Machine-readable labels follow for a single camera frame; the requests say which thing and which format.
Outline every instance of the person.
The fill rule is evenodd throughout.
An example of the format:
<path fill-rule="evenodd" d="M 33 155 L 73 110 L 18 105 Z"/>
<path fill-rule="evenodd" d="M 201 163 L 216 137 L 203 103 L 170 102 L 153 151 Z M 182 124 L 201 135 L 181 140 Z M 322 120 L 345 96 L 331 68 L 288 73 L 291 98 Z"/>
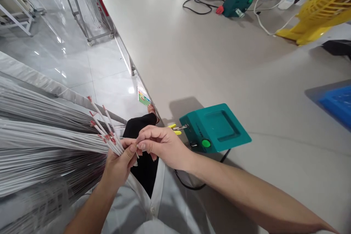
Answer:
<path fill-rule="evenodd" d="M 199 178 L 269 233 L 338 233 L 275 186 L 192 152 L 171 128 L 155 126 L 152 105 L 148 112 L 128 121 L 124 153 L 109 150 L 101 181 L 65 234 L 214 233 L 195 192 L 179 184 L 174 169 Z"/>

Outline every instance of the hand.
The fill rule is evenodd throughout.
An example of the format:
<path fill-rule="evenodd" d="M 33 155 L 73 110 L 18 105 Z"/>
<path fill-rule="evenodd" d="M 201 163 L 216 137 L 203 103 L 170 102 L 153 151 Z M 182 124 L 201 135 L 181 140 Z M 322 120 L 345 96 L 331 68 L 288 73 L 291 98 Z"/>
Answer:
<path fill-rule="evenodd" d="M 187 171 L 195 155 L 168 127 L 148 125 L 139 132 L 136 143 L 139 149 L 159 156 L 168 166 L 178 170 Z"/>
<path fill-rule="evenodd" d="M 136 157 L 136 140 L 125 138 L 121 140 L 125 149 L 121 156 L 116 155 L 111 149 L 107 154 L 106 166 L 101 178 L 101 184 L 105 191 L 116 195 L 118 189 L 126 182 L 131 167 L 134 165 Z"/>

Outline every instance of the teal device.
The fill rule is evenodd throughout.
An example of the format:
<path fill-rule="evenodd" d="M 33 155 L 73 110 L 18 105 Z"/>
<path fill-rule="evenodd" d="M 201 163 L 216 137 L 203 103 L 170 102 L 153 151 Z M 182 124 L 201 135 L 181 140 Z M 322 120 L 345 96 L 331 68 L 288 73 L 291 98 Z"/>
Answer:
<path fill-rule="evenodd" d="M 251 138 L 223 103 L 190 112 L 180 119 L 193 151 L 214 153 L 251 142 Z"/>
<path fill-rule="evenodd" d="M 225 0 L 223 15 L 225 17 L 243 17 L 253 0 Z"/>

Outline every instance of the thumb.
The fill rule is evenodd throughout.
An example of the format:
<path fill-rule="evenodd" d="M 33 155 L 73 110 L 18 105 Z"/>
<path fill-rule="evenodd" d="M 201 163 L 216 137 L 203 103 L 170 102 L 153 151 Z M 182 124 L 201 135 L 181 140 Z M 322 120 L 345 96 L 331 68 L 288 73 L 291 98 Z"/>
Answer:
<path fill-rule="evenodd" d="M 136 153 L 136 145 L 131 144 L 127 149 L 124 150 L 123 154 L 120 156 L 120 159 L 128 163 Z"/>
<path fill-rule="evenodd" d="M 151 140 L 143 140 L 137 144 L 137 147 L 143 151 L 154 153 L 158 156 L 162 150 L 162 145 L 160 143 Z"/>

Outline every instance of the black pants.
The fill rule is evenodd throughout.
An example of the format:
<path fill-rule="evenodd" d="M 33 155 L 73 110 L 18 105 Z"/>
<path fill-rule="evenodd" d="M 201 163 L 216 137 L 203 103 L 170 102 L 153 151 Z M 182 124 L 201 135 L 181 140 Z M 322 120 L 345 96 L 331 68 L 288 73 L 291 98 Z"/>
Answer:
<path fill-rule="evenodd" d="M 155 125 L 156 122 L 157 117 L 153 113 L 130 119 L 125 127 L 123 137 L 136 139 L 141 129 L 148 125 Z M 132 174 L 138 179 L 150 198 L 154 189 L 157 165 L 158 158 L 153 161 L 151 155 L 144 152 L 143 156 L 138 159 L 138 166 L 131 168 Z"/>

